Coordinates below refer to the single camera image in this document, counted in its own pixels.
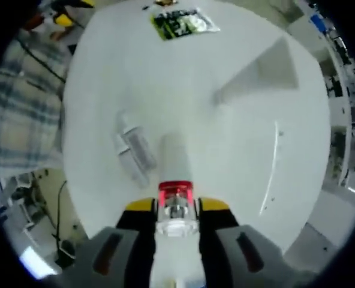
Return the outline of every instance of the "plaid shirt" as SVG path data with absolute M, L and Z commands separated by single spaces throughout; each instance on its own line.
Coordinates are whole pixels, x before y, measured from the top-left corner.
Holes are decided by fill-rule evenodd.
M 20 32 L 31 53 L 64 77 L 67 54 L 54 42 Z M 61 115 L 63 83 L 13 39 L 0 65 L 0 177 L 46 167 Z

